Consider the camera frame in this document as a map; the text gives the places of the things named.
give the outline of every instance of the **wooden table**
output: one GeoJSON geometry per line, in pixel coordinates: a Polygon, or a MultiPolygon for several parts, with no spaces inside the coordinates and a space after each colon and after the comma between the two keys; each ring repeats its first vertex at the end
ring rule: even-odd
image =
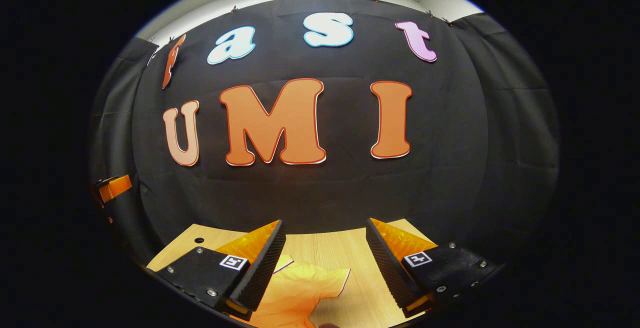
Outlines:
{"type": "MultiPolygon", "coordinates": [[[[389,224],[429,240],[406,219],[389,224]]],[[[342,294],[337,298],[320,299],[310,315],[309,319],[316,327],[332,323],[340,328],[388,328],[409,321],[396,305],[378,270],[365,239],[365,232],[365,228],[357,228],[329,233],[286,235],[283,255],[290,255],[298,262],[307,262],[328,270],[351,269],[342,294]]],[[[147,267],[157,272],[196,246],[215,250],[245,234],[246,232],[193,224],[162,249],[147,267]],[[198,237],[203,238],[204,242],[195,243],[194,239],[198,237]]]]}

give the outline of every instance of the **orange letter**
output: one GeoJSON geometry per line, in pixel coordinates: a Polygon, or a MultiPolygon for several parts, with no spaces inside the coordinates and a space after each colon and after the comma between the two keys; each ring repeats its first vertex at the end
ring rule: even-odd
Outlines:
{"type": "Polygon", "coordinates": [[[251,166],[256,161],[256,155],[247,150],[245,134],[261,159],[272,162],[282,132],[285,136],[280,153],[282,162],[324,162],[327,153],[318,144],[316,125],[316,101],[323,89],[317,79],[290,80],[282,87],[271,113],[267,113],[250,86],[234,86],[220,93],[229,125],[226,162],[231,166],[251,166]]]}
{"type": "Polygon", "coordinates": [[[173,48],[169,51],[169,57],[166,61],[166,69],[164,70],[164,80],[162,81],[162,89],[165,89],[167,84],[169,84],[169,80],[171,80],[171,68],[173,68],[174,64],[176,64],[176,57],[178,57],[178,47],[183,45],[187,34],[183,34],[180,39],[178,39],[178,43],[176,43],[173,48]]]}
{"type": "Polygon", "coordinates": [[[162,115],[164,129],[166,131],[166,142],[169,145],[169,153],[173,160],[181,166],[190,167],[198,162],[200,150],[198,148],[198,132],[196,131],[196,112],[200,103],[198,100],[190,100],[182,105],[182,115],[184,116],[184,126],[187,130],[187,150],[182,150],[178,145],[176,137],[176,117],[178,109],[167,109],[162,115]]]}
{"type": "Polygon", "coordinates": [[[407,99],[411,88],[399,82],[382,80],[371,84],[371,92],[377,96],[379,130],[377,142],[371,146],[371,155],[377,159],[395,159],[409,154],[407,130],[407,99]]]}

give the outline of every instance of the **black fabric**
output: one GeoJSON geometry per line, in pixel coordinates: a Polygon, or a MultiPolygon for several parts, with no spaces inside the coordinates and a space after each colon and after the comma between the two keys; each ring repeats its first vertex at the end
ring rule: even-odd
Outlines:
{"type": "Polygon", "coordinates": [[[461,242],[503,262],[535,230],[553,195],[558,118],[542,73],[491,16],[466,16],[452,29],[482,84],[488,127],[484,178],[461,242]]]}
{"type": "Polygon", "coordinates": [[[156,44],[133,38],[107,71],[89,120],[89,179],[92,183],[129,175],[132,187],[106,202],[105,214],[121,243],[139,264],[162,249],[140,202],[137,168],[131,145],[131,111],[136,89],[156,44]]]}
{"type": "MultiPolygon", "coordinates": [[[[247,232],[282,219],[288,232],[318,233],[364,227],[367,218],[393,221],[425,211],[434,228],[463,232],[480,189],[487,155],[487,117],[480,81],[464,46],[443,21],[372,0],[275,0],[245,7],[186,32],[172,78],[162,90],[171,46],[144,71],[133,107],[132,143],[144,210],[167,244],[192,223],[247,232]],[[354,20],[354,38],[342,47],[311,47],[302,22],[316,12],[343,12],[354,20]],[[431,36],[438,61],[411,52],[404,32],[413,21],[431,36]],[[215,65],[207,56],[226,32],[255,27],[256,47],[241,59],[215,65]],[[321,164],[230,166],[227,111],[220,93],[251,86],[270,111],[288,80],[324,84],[317,100],[321,164]],[[375,159],[378,100],[372,83],[407,84],[407,141],[399,159],[375,159]],[[199,161],[177,164],[169,154],[162,114],[199,101],[199,161]]],[[[185,120],[176,119],[187,147],[185,120]]],[[[254,151],[250,141],[249,150],[254,151]]],[[[276,152],[284,147],[281,139],[276,152]]]]}

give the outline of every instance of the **letter m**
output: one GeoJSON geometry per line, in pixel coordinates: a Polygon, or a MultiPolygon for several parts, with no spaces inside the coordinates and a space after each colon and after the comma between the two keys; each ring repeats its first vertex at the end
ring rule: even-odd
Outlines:
{"type": "Polygon", "coordinates": [[[318,144],[316,103],[323,91],[317,79],[293,79],[282,87],[271,113],[247,85],[234,86],[220,93],[226,106],[231,166],[251,166],[256,155],[247,149],[247,137],[265,163],[274,159],[284,132],[285,145],[279,157],[286,164],[318,164],[327,153],[318,144]]]}

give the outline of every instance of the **orange cloth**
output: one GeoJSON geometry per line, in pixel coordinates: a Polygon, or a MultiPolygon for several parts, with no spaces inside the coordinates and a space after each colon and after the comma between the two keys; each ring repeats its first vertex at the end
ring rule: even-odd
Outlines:
{"type": "Polygon", "coordinates": [[[251,320],[232,318],[258,328],[315,328],[309,315],[320,299],[340,296],[350,272],[295,262],[283,254],[251,320]]]}

